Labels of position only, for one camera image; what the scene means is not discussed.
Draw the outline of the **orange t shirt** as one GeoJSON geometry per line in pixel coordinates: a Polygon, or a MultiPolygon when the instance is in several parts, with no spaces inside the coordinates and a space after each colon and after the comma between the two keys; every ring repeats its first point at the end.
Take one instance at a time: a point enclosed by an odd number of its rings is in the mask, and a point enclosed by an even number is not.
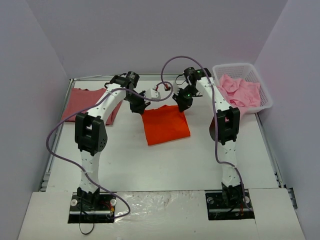
{"type": "Polygon", "coordinates": [[[148,146],[188,138],[191,132],[187,119],[177,105],[163,105],[145,110],[141,115],[148,146]]]}

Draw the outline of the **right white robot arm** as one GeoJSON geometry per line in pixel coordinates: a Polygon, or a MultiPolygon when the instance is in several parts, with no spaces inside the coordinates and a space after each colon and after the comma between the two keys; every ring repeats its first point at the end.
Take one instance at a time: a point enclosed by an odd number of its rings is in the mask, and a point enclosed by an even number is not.
{"type": "Polygon", "coordinates": [[[184,112],[192,106],[197,94],[204,97],[213,107],[213,118],[209,134],[217,143],[216,161],[222,165],[222,202],[229,207],[239,202],[242,195],[241,179],[237,173],[236,140],[240,128],[240,110],[225,100],[207,68],[188,67],[182,74],[187,82],[185,88],[173,84],[172,98],[178,110],[184,112]]]}

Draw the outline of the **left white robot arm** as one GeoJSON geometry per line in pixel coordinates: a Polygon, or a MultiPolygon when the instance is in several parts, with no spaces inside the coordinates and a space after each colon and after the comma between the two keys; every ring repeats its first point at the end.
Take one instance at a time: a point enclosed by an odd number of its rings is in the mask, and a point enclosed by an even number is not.
{"type": "Polygon", "coordinates": [[[106,121],[117,107],[125,100],[129,102],[133,113],[142,115],[150,102],[138,97],[134,88],[137,86],[140,76],[129,71],[125,77],[114,76],[107,85],[106,92],[98,101],[101,103],[89,109],[85,113],[79,113],[75,117],[75,142],[80,151],[81,180],[77,188],[77,196],[82,198],[82,203],[89,209],[97,208],[101,203],[99,184],[99,161],[104,150],[108,136],[106,121]]]}

